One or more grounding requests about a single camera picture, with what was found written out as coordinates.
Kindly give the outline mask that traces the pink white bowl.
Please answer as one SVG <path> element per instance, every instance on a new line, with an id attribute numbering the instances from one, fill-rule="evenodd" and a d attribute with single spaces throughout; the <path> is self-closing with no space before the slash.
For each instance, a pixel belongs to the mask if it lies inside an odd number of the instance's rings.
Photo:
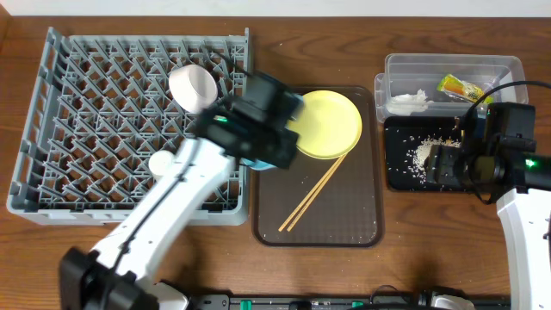
<path id="1" fill-rule="evenodd" d="M 199 65 L 186 65 L 169 75 L 174 100 L 187 112 L 199 114 L 218 97 L 218 88 L 209 71 Z"/>

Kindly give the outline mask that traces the white plastic cup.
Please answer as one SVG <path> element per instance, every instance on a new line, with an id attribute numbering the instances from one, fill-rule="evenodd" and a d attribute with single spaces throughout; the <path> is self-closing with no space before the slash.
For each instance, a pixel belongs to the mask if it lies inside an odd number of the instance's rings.
<path id="1" fill-rule="evenodd" d="M 153 178 L 160 180 L 172 166 L 175 155 L 166 150 L 160 150 L 151 155 L 148 160 L 148 169 Z"/>

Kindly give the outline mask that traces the yellow green snack wrapper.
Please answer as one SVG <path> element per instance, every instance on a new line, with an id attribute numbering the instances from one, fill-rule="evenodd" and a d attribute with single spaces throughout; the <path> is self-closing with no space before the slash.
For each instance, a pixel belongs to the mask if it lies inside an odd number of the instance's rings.
<path id="1" fill-rule="evenodd" d="M 467 102 L 476 103 L 485 92 L 479 86 L 462 81 L 459 78 L 448 74 L 437 85 L 436 89 L 448 96 L 462 99 Z"/>

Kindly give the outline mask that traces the yellow plastic plate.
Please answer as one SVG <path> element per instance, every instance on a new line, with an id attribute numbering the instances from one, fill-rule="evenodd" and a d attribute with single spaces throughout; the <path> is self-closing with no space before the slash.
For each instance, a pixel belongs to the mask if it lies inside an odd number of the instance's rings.
<path id="1" fill-rule="evenodd" d="M 303 109 L 287 128 L 299 135 L 298 149 L 316 159 L 339 158 L 351 151 L 362 135 L 362 117 L 346 96 L 315 90 L 302 96 Z"/>

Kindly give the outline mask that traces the light blue bowl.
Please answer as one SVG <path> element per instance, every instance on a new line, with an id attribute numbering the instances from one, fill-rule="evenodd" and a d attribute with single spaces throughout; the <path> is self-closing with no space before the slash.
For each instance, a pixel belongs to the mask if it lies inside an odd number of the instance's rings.
<path id="1" fill-rule="evenodd" d="M 275 168 L 274 165 L 263 162 L 263 161 L 260 161 L 260 160 L 249 160 L 249 159 L 246 159 L 246 158 L 242 158 L 240 160 L 240 163 L 242 165 L 245 165 L 245 166 L 253 169 L 254 171 L 266 171 L 266 170 L 270 170 L 270 169 Z"/>

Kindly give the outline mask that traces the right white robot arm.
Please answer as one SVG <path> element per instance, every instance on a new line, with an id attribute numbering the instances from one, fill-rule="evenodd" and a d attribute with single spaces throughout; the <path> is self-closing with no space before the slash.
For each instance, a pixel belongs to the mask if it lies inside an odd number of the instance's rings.
<path id="1" fill-rule="evenodd" d="M 495 205 L 505 235 L 511 307 L 550 308 L 550 158 L 520 133 L 467 135 L 459 147 L 434 145 L 426 181 L 469 191 Z"/>

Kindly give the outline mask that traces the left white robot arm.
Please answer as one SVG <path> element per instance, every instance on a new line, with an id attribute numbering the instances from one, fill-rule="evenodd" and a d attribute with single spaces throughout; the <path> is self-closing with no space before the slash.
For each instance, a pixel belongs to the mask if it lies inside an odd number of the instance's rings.
<path id="1" fill-rule="evenodd" d="M 196 119 L 168 172 L 130 216 L 90 252 L 72 247 L 59 264 L 64 309 L 186 309 L 189 298 L 154 277 L 193 212 L 226 181 L 240 158 L 287 168 L 297 133 L 287 124 L 301 102 L 265 106 L 238 99 Z"/>

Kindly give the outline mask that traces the black waste tray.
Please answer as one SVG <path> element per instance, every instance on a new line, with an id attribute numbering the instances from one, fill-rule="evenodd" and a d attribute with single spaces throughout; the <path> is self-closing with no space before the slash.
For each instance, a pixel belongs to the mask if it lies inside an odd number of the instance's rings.
<path id="1" fill-rule="evenodd" d="M 434 138 L 459 140 L 461 134 L 455 128 L 455 119 L 452 117 L 423 117 L 423 116 L 391 116 L 384 121 L 385 159 L 387 163 L 387 181 L 391 189 L 397 191 L 415 192 L 467 192 L 460 189 L 440 187 L 438 185 L 414 181 L 412 177 L 403 175 L 401 171 L 406 167 L 403 160 L 406 151 L 416 146 L 417 142 L 409 142 L 413 136 L 424 140 L 428 136 Z"/>

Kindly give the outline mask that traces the grey plastic dishwasher rack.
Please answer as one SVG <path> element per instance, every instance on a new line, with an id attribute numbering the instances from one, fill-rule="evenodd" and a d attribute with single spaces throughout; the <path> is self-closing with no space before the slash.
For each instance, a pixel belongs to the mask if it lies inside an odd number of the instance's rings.
<path id="1" fill-rule="evenodd" d="M 172 98 L 169 76 L 209 70 L 219 96 L 245 92 L 249 33 L 72 35 L 50 29 L 34 83 L 7 209 L 41 225 L 126 219 L 155 183 L 150 157 L 175 152 L 195 116 Z"/>

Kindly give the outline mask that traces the spilled rice pile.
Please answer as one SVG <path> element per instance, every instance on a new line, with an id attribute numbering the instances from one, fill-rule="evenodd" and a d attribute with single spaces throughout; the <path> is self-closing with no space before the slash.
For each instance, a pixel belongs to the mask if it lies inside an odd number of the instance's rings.
<path id="1" fill-rule="evenodd" d="M 417 142 L 418 144 L 412 149 L 406 151 L 406 158 L 403 160 L 406 167 L 401 171 L 401 173 L 412 177 L 414 181 L 421 184 L 426 183 L 427 170 L 425 168 L 425 162 L 428 160 L 431 147 L 460 146 L 460 141 L 458 139 L 443 139 L 442 137 L 434 138 L 428 136 L 427 138 L 421 140 L 420 136 L 418 136 L 417 139 L 414 139 L 414 137 L 411 136 L 408 141 Z"/>

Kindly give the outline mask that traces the clear plastic bin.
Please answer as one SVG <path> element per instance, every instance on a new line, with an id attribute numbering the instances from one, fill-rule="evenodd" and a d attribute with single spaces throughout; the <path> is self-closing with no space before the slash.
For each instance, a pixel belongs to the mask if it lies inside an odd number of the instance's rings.
<path id="1" fill-rule="evenodd" d="M 387 102 L 393 97 L 424 90 L 432 104 L 410 116 L 461 116 L 471 102 L 448 96 L 436 89 L 448 74 L 489 91 L 502 84 L 525 79 L 522 62 L 514 56 L 392 53 L 385 59 L 385 70 L 375 77 L 375 108 L 382 123 L 392 115 Z"/>

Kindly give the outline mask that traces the crumpled white tissue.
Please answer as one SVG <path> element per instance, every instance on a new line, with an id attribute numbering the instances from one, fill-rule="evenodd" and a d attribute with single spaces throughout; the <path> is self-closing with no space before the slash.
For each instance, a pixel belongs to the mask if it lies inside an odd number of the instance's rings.
<path id="1" fill-rule="evenodd" d="M 412 113 L 424 112 L 432 103 L 425 91 L 419 89 L 416 94 L 393 96 L 387 102 L 387 111 L 392 115 L 410 116 Z"/>

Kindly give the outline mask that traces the dark brown serving tray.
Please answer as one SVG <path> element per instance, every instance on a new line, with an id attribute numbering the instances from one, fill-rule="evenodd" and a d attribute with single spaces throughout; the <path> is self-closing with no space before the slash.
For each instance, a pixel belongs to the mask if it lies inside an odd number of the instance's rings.
<path id="1" fill-rule="evenodd" d="M 359 86 L 336 86 L 362 117 L 362 135 L 291 230 L 283 222 L 331 168 L 330 159 L 297 153 L 287 170 L 258 175 L 252 230 L 267 246 L 368 248 L 384 233 L 377 121 L 372 94 Z"/>

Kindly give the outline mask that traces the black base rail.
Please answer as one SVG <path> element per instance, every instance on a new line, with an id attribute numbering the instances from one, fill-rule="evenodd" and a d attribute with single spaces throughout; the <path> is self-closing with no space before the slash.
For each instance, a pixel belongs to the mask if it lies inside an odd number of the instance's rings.
<path id="1" fill-rule="evenodd" d="M 192 310 L 347 310 L 347 309 L 481 309 L 507 310 L 503 296 L 470 297 L 455 288 L 433 287 L 418 292 L 382 285 L 372 294 L 357 296 L 235 295 L 222 292 L 193 295 Z"/>

